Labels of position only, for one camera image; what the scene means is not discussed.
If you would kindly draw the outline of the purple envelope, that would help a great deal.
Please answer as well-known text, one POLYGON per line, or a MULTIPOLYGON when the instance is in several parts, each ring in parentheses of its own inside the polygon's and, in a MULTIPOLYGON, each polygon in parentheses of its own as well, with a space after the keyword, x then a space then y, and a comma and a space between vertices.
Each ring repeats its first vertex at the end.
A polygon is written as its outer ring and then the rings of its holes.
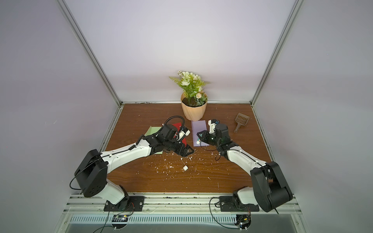
POLYGON ((205 120, 192 121, 191 125, 192 125, 193 146, 199 147, 199 145, 196 144, 197 139, 199 139, 197 136, 197 133, 203 130, 207 130, 206 121, 205 120))

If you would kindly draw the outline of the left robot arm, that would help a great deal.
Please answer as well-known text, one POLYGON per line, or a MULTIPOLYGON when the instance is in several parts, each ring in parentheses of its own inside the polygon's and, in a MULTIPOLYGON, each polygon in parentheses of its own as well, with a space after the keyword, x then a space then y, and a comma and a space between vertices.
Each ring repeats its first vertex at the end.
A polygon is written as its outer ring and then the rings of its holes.
POLYGON ((128 195, 123 187, 111 182, 107 175, 125 164, 161 151, 187 157, 194 153, 188 144, 183 143, 189 134, 190 130, 185 126, 178 129, 172 124, 165 124, 157 132, 141 136, 136 143, 128 146, 104 152, 91 150, 80 163, 74 178, 84 197, 97 196, 111 204, 119 204, 128 195))

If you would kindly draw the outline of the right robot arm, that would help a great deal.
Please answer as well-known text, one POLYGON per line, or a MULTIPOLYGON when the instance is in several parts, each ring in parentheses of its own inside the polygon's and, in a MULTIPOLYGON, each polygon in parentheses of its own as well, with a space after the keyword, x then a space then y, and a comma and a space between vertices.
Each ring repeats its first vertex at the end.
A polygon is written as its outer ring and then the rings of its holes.
POLYGON ((251 187, 233 193, 232 202, 237 209, 250 205, 254 198, 254 205, 270 212, 293 199, 293 192, 278 163, 265 162, 250 155, 230 138, 225 124, 216 124, 212 129, 198 132, 199 140, 215 146, 220 156, 238 165, 252 180, 251 187))

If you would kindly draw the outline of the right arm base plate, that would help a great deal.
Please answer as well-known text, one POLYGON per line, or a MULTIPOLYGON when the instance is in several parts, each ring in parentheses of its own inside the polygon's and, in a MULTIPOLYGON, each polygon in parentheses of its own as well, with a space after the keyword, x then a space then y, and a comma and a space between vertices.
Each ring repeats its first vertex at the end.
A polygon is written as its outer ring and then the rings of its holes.
POLYGON ((219 201, 215 203, 215 207, 222 212, 259 212, 258 204, 243 204, 235 196, 220 196, 219 201))

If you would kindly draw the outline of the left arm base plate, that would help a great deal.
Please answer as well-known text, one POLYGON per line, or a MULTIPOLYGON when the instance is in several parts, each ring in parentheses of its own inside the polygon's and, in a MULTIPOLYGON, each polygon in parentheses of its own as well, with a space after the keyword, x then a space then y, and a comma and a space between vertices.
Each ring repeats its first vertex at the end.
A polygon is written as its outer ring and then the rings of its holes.
POLYGON ((144 196, 128 196, 118 204, 112 204, 107 201, 104 206, 104 212, 141 212, 145 202, 144 196))

